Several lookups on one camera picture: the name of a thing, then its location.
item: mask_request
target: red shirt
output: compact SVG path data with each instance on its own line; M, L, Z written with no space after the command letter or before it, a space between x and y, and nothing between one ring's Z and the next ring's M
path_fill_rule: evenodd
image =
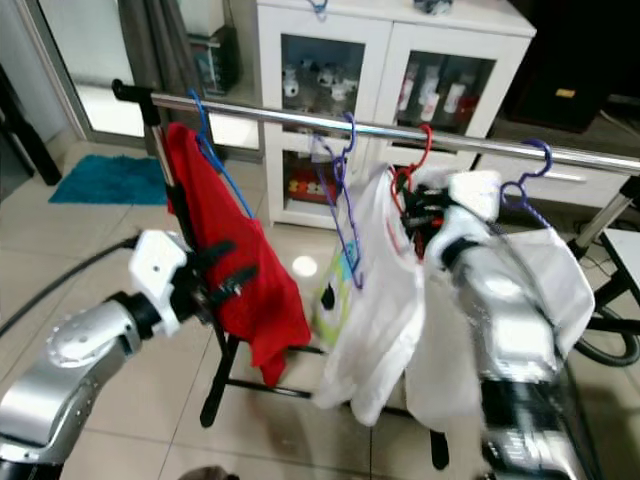
M168 147L173 173L186 191L198 248L223 240L236 246L207 273L209 285L218 285L241 268L258 267L242 294L225 301L215 314L227 332L249 342L251 365L260 367L265 384L273 386L285 368L284 350L311 339L298 286L268 244L260 222L243 215L200 153L195 132L171 124Z

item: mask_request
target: white t-shirt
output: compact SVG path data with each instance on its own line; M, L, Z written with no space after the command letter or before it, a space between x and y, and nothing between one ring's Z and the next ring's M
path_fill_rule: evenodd
M384 167L350 188L361 246L356 274L364 286L353 284L338 245L313 315L316 333L331 349L313 400L321 408L351 400L365 425L375 424L409 363L426 313L422 266L391 199L391 181ZM339 208L348 234L344 201Z

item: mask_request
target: blue rug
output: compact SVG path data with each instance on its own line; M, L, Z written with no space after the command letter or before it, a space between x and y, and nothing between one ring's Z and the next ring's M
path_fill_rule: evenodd
M167 195L155 158L87 155L62 179L49 203L166 205Z

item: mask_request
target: white garment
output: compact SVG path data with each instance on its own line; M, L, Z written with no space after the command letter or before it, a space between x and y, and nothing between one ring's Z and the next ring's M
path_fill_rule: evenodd
M511 234L507 240L535 277L566 356L595 307L580 265L553 229ZM470 326L456 306L449 274L427 262L424 271L429 314L407 368L407 407L423 425L446 431L455 416L480 409L480 386Z
M362 273L364 288L353 285L338 245L327 275L331 294L323 287L319 295L333 302L316 302L313 315L316 331L333 346L314 402L330 408L351 400L356 419L369 426L411 359L425 317L422 267L391 199L391 180L384 167L350 187L361 244L356 275ZM340 217L348 234L343 211Z

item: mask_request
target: red hanger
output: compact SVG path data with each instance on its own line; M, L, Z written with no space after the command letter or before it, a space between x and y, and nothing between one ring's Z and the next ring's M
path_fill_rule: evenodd
M402 211L402 206L398 201L398 192L396 188L396 185L398 184L398 180L400 179L400 176L404 175L405 178L407 179L407 188L409 189L409 191L411 191L411 174L415 172L417 169L419 169L420 167L422 167L422 165L424 165L424 162L427 160L427 155L429 155L429 152L431 151L431 144L433 143L433 131L431 130L431 127L429 126L429 124L423 123L422 125L420 125L420 129L427 135L427 141L425 143L424 153L422 154L422 158L417 164L412 163L408 167L399 168L398 170L396 170L395 173L393 174L393 180L391 181L391 197L393 198L393 203L396 204L396 207L398 207L398 211L401 214L403 213L403 211Z

